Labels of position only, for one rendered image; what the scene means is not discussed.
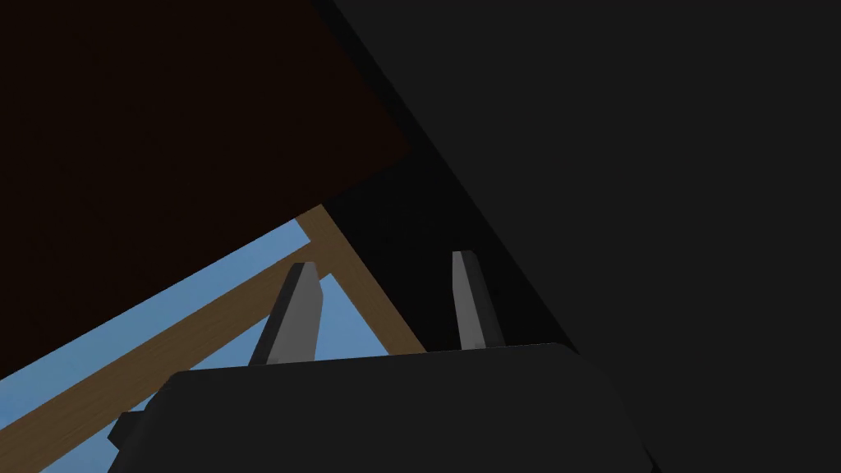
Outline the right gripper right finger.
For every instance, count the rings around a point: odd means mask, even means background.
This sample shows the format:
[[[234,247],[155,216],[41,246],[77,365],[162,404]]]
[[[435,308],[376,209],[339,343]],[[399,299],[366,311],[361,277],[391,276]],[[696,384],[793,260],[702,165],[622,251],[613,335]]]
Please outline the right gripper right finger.
[[[474,251],[452,253],[452,293],[461,349],[504,347],[506,342]]]

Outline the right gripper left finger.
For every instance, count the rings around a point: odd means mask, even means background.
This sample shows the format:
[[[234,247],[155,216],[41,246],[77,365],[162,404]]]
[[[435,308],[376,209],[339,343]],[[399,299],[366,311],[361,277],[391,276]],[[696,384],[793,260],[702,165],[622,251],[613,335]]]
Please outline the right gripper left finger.
[[[248,365],[315,359],[324,294],[314,262],[295,263],[281,286]]]

